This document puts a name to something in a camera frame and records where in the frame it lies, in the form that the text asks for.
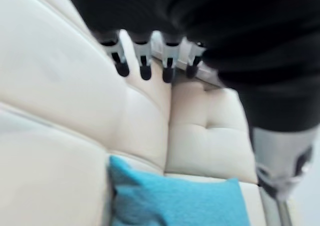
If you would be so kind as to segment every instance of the cushion seam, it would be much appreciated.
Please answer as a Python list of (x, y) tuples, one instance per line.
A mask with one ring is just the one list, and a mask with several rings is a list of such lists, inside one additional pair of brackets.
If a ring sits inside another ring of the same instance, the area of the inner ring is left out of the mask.
[(245, 130), (241, 130), (238, 128), (233, 128), (233, 127), (223, 127), (223, 126), (217, 126), (217, 127), (205, 127), (203, 125), (197, 124), (197, 123), (193, 123), (193, 122), (182, 122), (182, 123), (171, 123), (170, 127), (174, 127), (174, 126), (198, 126), (201, 128), (204, 128), (206, 130), (214, 130), (214, 129), (225, 129), (225, 130), (234, 130), (234, 131), (239, 131), (242, 133), (247, 133), (247, 131)]
[[(228, 180), (227, 178), (220, 178), (220, 177), (201, 176), (201, 175), (196, 175), (196, 174), (187, 174), (187, 173), (177, 173), (177, 172), (164, 171), (164, 176), (165, 176), (165, 177), (166, 177), (167, 174), (169, 174), (169, 175), (195, 176), (195, 177), (210, 178), (210, 179), (219, 179), (219, 180)], [(238, 179), (238, 180), (239, 180), (239, 182), (241, 182), (241, 183), (251, 184), (251, 185), (256, 185), (256, 186), (258, 186), (257, 183), (247, 182), (247, 181), (241, 181), (240, 179)]]
[(87, 136), (84, 133), (72, 130), (69, 127), (64, 127), (61, 124), (52, 122), (50, 120), (46, 120), (46, 119), (44, 119), (44, 118), (42, 118), (40, 116), (37, 116), (36, 114), (30, 113), (29, 111), (25, 111), (23, 109), (20, 109), (18, 107), (15, 107), (15, 106), (13, 106), (13, 105), (11, 105), (9, 103), (3, 102), (3, 101), (0, 101), (0, 109), (1, 108), (4, 111), (6, 111), (6, 112), (8, 112), (8, 113), (10, 113), (12, 115), (15, 115), (17, 117), (23, 118), (24, 120), (28, 120), (28, 121), (33, 122), (33, 123), (38, 124), (38, 125), (42, 125), (43, 127), (53, 128), (54, 130), (59, 131), (59, 132), (65, 134), (65, 135), (72, 136), (73, 138), (81, 139), (81, 140), (83, 140), (83, 141), (85, 141), (85, 142), (87, 142), (89, 144), (93, 144), (93, 145), (105, 150), (105, 152), (108, 153), (108, 149), (107, 148), (103, 147), (103, 145), (101, 143), (99, 143), (98, 141), (96, 141), (92, 137)]
[(162, 173), (164, 173), (164, 169), (162, 167), (160, 167), (159, 165), (151, 162), (150, 160), (134, 155), (134, 154), (130, 154), (124, 151), (120, 151), (120, 150), (114, 150), (114, 149), (110, 149), (108, 151), (109, 154), (114, 154), (114, 155), (119, 155), (119, 156), (124, 156), (124, 157), (128, 157), (132, 160), (136, 160), (142, 164), (148, 165), (149, 167), (153, 168), (154, 170), (160, 171)]

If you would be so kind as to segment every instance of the sofa backrest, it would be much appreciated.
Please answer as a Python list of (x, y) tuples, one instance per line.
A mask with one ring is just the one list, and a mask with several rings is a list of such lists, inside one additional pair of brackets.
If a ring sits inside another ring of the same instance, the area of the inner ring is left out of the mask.
[(171, 86), (122, 78), (70, 0), (0, 0), (0, 225), (109, 221), (109, 154), (163, 174)]

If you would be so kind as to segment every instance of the gray floor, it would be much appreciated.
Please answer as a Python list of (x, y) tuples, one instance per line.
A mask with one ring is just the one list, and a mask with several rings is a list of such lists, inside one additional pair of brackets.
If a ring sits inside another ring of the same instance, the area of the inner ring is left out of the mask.
[(320, 130), (314, 149), (312, 168), (292, 195), (301, 214), (301, 226), (320, 225)]

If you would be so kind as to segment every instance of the sofa cushion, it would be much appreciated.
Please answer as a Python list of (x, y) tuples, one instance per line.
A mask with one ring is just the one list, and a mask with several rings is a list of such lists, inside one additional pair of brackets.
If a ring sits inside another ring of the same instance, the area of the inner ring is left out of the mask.
[(199, 183), (165, 178), (131, 168), (111, 156), (109, 172), (116, 194), (113, 226), (249, 226), (237, 179)]
[[(225, 179), (213, 177), (201, 177), (195, 175), (166, 173), (166, 177), (190, 180), (194, 182), (224, 182)], [(251, 223), (251, 226), (266, 226), (265, 213), (263, 209), (262, 200), (259, 194), (259, 187), (253, 183), (239, 182), (242, 195), (244, 198), (246, 211)]]
[(173, 88), (165, 171), (257, 182), (248, 126), (236, 92), (204, 91), (199, 82)]

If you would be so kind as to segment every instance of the tufted cushion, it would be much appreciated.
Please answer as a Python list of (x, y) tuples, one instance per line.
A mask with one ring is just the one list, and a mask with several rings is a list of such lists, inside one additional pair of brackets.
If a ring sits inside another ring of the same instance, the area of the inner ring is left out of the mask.
[(237, 94), (199, 82), (172, 92), (167, 173), (256, 183), (255, 158)]

